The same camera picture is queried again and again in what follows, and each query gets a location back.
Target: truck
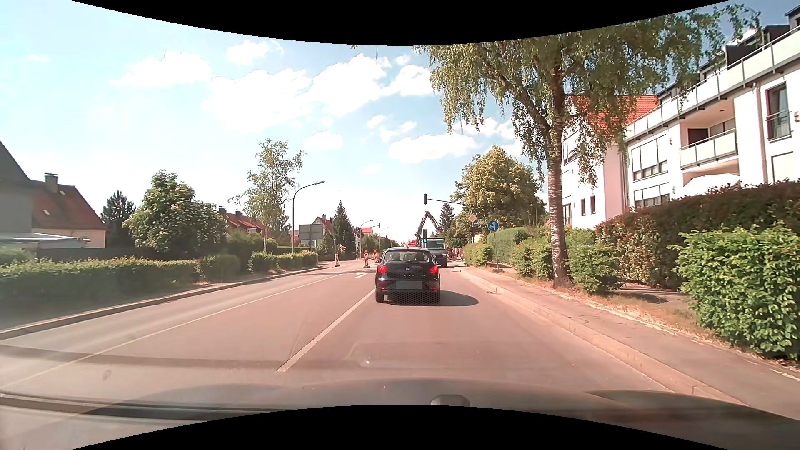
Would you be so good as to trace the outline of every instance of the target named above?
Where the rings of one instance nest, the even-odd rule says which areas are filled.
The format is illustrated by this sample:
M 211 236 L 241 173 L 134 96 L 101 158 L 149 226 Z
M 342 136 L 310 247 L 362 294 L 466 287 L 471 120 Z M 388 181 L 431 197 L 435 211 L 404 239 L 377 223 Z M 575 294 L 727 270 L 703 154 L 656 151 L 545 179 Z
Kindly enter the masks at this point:
M 427 248 L 437 266 L 447 268 L 447 247 L 443 238 L 424 238 L 422 248 Z

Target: sidewalk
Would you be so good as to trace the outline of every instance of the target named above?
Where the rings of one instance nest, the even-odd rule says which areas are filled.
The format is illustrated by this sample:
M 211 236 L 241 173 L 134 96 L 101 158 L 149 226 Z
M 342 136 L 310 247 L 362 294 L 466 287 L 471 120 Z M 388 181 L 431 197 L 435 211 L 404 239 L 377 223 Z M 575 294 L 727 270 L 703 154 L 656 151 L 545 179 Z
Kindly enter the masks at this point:
M 462 270 L 549 308 L 753 408 L 800 420 L 800 373 L 733 349 L 659 330 L 505 275 L 475 267 Z

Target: lamp post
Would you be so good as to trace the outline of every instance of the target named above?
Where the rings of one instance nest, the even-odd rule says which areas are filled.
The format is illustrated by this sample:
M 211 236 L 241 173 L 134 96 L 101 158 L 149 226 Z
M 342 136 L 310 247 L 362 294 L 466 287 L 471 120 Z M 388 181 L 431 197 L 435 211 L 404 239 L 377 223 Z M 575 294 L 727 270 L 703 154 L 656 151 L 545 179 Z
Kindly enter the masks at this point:
M 300 189 L 297 189 L 294 192 L 294 195 L 292 196 L 292 236 L 291 236 L 292 253 L 294 253 L 294 197 L 297 197 L 298 196 L 298 192 L 302 191 L 303 189 L 307 188 L 308 186 L 315 186 L 317 184 L 323 184 L 323 183 L 324 183 L 324 181 L 317 181 L 316 183 L 311 183 L 309 185 L 303 186 Z

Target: road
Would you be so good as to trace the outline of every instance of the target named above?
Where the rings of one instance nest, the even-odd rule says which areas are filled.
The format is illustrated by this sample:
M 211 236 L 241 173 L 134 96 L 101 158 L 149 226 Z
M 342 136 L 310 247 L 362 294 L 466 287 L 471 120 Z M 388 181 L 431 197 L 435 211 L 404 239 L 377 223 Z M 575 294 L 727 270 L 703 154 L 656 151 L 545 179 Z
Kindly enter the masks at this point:
M 665 390 L 454 269 L 439 304 L 377 303 L 360 261 L 0 341 L 0 390 L 37 396 L 185 401 L 174 390 L 383 376 Z M 2 410 L 0 438 L 38 448 L 55 420 Z

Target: black car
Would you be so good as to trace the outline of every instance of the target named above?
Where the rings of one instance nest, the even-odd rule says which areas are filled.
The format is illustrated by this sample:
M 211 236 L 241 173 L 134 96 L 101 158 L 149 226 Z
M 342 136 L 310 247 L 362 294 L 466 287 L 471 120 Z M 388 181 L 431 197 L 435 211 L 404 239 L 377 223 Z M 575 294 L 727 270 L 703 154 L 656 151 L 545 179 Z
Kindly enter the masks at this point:
M 386 295 L 420 295 L 438 302 L 441 298 L 439 266 L 430 251 L 420 247 L 392 247 L 375 271 L 375 301 Z

